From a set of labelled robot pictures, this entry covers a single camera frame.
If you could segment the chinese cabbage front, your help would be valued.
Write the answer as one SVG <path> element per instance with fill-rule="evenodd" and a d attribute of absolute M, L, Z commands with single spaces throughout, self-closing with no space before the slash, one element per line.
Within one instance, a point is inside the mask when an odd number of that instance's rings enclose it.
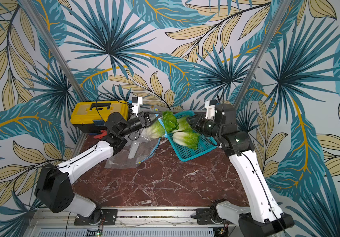
<path fill-rule="evenodd" d="M 165 133 L 170 133 L 178 130 L 179 122 L 174 116 L 173 112 L 163 112 L 162 118 L 154 122 L 154 124 L 148 128 L 142 130 L 141 135 L 147 139 L 157 139 L 165 136 Z"/>

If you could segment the chinese cabbage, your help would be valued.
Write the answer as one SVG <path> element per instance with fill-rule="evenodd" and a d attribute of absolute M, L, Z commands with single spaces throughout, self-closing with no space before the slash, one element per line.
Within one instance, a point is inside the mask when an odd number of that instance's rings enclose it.
<path fill-rule="evenodd" d="M 182 118 L 178 118 L 177 122 L 178 122 L 178 129 L 174 130 L 173 132 L 193 132 L 192 127 L 189 125 L 189 123 L 187 122 L 187 118 L 189 116 L 185 116 Z"/>
<path fill-rule="evenodd" d="M 163 112 L 162 118 L 154 122 L 154 124 L 148 128 L 142 130 L 141 135 L 147 139 L 157 139 L 165 136 L 165 133 L 170 133 L 178 130 L 179 122 L 174 116 L 173 112 Z"/>
<path fill-rule="evenodd" d="M 172 135 L 172 140 L 178 145 L 197 150 L 200 134 L 195 132 L 176 132 Z"/>

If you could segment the clear zipper bag blue seal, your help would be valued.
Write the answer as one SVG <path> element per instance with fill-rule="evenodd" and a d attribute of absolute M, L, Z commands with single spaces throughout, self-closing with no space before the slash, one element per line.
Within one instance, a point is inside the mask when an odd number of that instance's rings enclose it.
<path fill-rule="evenodd" d="M 161 117 L 150 116 L 151 121 Z M 113 156 L 106 159 L 105 168 L 128 169 L 136 168 L 151 158 L 160 144 L 161 138 L 147 139 L 141 133 L 127 133 L 127 122 L 120 113 L 112 113 L 105 122 L 108 135 L 105 140 L 113 147 Z"/>

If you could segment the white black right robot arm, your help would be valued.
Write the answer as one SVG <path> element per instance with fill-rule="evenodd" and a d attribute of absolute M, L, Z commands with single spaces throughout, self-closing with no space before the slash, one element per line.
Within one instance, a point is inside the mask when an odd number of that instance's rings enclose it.
<path fill-rule="evenodd" d="M 219 200 L 204 213 L 215 223 L 238 225 L 245 237 L 285 237 L 295 223 L 274 199 L 258 163 L 255 146 L 247 132 L 239 131 L 236 109 L 216 100 L 205 102 L 206 114 L 187 122 L 199 134 L 215 140 L 233 164 L 244 187 L 249 206 Z"/>

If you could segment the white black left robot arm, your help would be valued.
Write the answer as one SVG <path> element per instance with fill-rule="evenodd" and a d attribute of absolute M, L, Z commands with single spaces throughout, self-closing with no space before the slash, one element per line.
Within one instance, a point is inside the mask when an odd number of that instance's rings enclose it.
<path fill-rule="evenodd" d="M 110 114 L 104 123 L 107 135 L 96 145 L 57 166 L 42 167 L 35 196 L 53 213 L 72 212 L 87 218 L 92 225 L 98 224 L 102 220 L 101 207 L 74 193 L 72 184 L 100 162 L 118 154 L 127 143 L 126 136 L 152 126 L 161 116 L 161 112 L 139 112 L 135 118 L 126 120 L 118 112 Z"/>

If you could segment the chinese cabbage back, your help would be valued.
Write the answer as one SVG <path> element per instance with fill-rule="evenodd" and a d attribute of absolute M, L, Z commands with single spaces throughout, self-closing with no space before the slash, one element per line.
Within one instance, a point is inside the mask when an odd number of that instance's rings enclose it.
<path fill-rule="evenodd" d="M 174 130 L 173 132 L 193 132 L 192 127 L 189 125 L 189 123 L 187 122 L 187 118 L 189 116 L 185 116 L 182 118 L 178 118 L 177 122 L 178 122 L 178 129 Z"/>

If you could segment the chinese cabbage middle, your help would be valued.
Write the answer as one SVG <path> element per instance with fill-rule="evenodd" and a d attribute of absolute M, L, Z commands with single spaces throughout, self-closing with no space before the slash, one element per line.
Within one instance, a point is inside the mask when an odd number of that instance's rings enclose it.
<path fill-rule="evenodd" d="M 172 135 L 172 140 L 178 145 L 197 150 L 200 134 L 195 132 L 176 132 Z"/>

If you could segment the teal plastic basket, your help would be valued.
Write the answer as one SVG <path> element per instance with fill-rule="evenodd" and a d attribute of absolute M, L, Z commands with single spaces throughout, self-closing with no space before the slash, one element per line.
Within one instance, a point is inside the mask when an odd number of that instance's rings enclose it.
<path fill-rule="evenodd" d="M 211 137 L 199 136 L 197 149 L 191 149 L 181 144 L 178 144 L 173 139 L 173 133 L 167 133 L 168 140 L 172 145 L 176 155 L 182 162 L 193 160 L 197 157 L 205 155 L 216 148 L 216 141 Z"/>

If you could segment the yellow black plastic toolbox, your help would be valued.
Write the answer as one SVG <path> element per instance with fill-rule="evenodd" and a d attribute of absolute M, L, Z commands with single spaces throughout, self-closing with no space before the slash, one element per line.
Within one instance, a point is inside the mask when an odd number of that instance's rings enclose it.
<path fill-rule="evenodd" d="M 104 123 L 114 112 L 119 112 L 127 119 L 128 104 L 123 101 L 80 102 L 76 104 L 70 122 L 83 133 L 99 133 L 106 129 Z"/>

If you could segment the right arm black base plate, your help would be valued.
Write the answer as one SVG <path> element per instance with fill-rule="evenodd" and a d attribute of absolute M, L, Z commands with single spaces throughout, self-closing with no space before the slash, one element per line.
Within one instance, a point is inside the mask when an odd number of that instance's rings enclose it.
<path fill-rule="evenodd" d="M 196 213 L 190 216 L 192 219 L 196 219 L 198 225 L 222 225 L 231 224 L 231 222 L 221 219 L 217 215 L 217 211 L 214 208 L 197 208 Z"/>

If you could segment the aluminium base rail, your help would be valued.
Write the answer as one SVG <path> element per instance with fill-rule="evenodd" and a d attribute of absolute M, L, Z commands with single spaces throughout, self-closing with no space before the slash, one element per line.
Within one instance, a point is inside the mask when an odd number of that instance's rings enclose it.
<path fill-rule="evenodd" d="M 101 226 L 86 225 L 73 213 L 39 210 L 25 237 L 241 237 L 238 225 L 192 216 L 205 207 L 106 207 Z"/>

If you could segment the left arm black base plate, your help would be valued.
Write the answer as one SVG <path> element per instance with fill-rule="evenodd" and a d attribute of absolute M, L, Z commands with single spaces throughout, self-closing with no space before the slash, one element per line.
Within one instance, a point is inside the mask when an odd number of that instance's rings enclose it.
<path fill-rule="evenodd" d="M 77 215 L 75 226 L 113 226 L 117 218 L 117 209 L 96 209 L 89 217 Z"/>

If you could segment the right aluminium corner post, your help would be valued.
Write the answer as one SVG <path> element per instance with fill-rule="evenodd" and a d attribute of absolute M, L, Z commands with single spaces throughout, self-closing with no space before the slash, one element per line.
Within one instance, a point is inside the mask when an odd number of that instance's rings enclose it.
<path fill-rule="evenodd" d="M 255 71 L 261 61 L 261 58 L 265 55 L 267 48 L 269 47 L 275 33 L 277 32 L 278 25 L 281 23 L 283 16 L 285 15 L 290 3 L 291 3 L 291 0 L 280 1 L 277 11 L 275 12 L 274 17 L 272 18 L 269 24 L 269 29 L 264 35 L 263 41 L 261 45 L 259 46 L 259 49 L 252 61 L 251 67 L 249 68 L 246 74 L 246 77 L 243 83 L 241 84 L 240 90 L 235 98 L 235 101 L 233 104 L 233 108 L 235 111 L 238 111 L 241 101 L 246 94 L 246 91 L 251 83 L 251 80 L 255 74 Z"/>

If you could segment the aluminium corner post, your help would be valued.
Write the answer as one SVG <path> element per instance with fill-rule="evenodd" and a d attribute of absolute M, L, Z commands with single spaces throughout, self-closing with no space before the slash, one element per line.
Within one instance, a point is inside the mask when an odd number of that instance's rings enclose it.
<path fill-rule="evenodd" d="M 272 18 L 269 24 L 269 29 L 264 35 L 263 41 L 261 45 L 259 46 L 259 49 L 252 61 L 251 67 L 249 68 L 246 74 L 246 77 L 243 83 L 241 84 L 240 90 L 235 98 L 235 101 L 233 104 L 233 108 L 235 111 L 238 111 L 241 101 L 246 94 L 246 91 L 251 83 L 251 80 L 255 74 L 255 71 L 261 61 L 261 58 L 265 55 L 267 48 L 269 47 L 275 33 L 277 32 L 278 25 L 281 23 L 283 16 L 285 15 L 290 3 L 291 3 L 291 0 L 280 1 L 277 11 L 275 12 L 274 17 Z"/>
<path fill-rule="evenodd" d="M 37 31 L 42 36 L 43 40 L 48 46 L 48 49 L 51 51 L 53 57 L 56 59 L 57 64 L 63 70 L 63 73 L 67 77 L 68 81 L 73 87 L 73 90 L 78 94 L 81 102 L 86 102 L 87 98 L 83 91 L 81 90 L 80 85 L 78 84 L 73 72 L 71 71 L 68 63 L 65 60 L 65 57 L 61 53 L 59 47 L 57 46 L 54 38 L 52 37 L 49 31 L 49 22 L 46 21 L 40 16 L 37 8 L 34 6 L 33 1 L 22 0 L 20 1 L 21 6 L 24 10 L 27 11 L 27 15 L 31 19 L 32 23 L 35 25 Z"/>

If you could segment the left aluminium corner post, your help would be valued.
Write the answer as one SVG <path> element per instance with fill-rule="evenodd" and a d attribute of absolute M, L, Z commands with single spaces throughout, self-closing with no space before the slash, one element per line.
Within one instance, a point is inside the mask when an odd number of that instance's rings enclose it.
<path fill-rule="evenodd" d="M 49 31 L 49 22 L 46 21 L 40 16 L 37 8 L 34 6 L 33 1 L 22 0 L 20 1 L 21 6 L 24 10 L 27 11 L 27 15 L 31 19 L 32 23 L 35 25 L 37 31 L 42 36 L 43 40 L 48 46 L 48 49 L 51 51 L 53 57 L 56 59 L 57 64 L 63 70 L 63 73 L 67 77 L 68 81 L 73 87 L 73 90 L 78 94 L 81 102 L 86 102 L 87 98 L 83 91 L 81 90 L 80 85 L 78 84 L 73 72 L 71 71 L 68 63 L 65 60 L 65 57 L 61 53 L 59 47 L 57 46 L 54 38 L 52 37 Z"/>

